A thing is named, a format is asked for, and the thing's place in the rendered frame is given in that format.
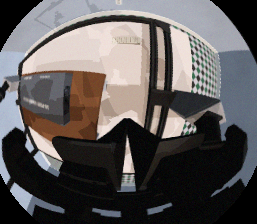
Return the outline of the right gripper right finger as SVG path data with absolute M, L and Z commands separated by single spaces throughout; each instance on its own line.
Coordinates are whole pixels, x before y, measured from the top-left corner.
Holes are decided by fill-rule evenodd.
M 169 155 L 200 147 L 204 133 L 162 138 L 149 132 L 131 118 L 127 118 L 127 137 L 138 189 L 147 189 L 147 182 L 160 160 Z

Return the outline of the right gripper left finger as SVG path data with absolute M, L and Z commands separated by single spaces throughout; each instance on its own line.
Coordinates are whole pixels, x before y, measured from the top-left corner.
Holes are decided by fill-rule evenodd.
M 100 141 L 112 142 L 100 142 Z M 55 136 L 52 144 L 61 159 L 106 168 L 117 191 L 121 191 L 127 142 L 127 118 L 98 140 Z

